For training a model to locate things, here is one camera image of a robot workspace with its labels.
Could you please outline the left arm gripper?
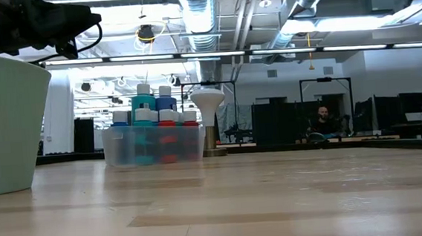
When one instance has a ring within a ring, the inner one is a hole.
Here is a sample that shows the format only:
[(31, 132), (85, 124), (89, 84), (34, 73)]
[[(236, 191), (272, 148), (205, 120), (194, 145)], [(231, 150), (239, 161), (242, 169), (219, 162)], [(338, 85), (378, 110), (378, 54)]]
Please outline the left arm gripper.
[(75, 39), (101, 22), (89, 6), (59, 4), (59, 30), (52, 37), (44, 25), (53, 5), (44, 0), (0, 0), (0, 54), (17, 55), (22, 48), (55, 47), (67, 59), (77, 59)]

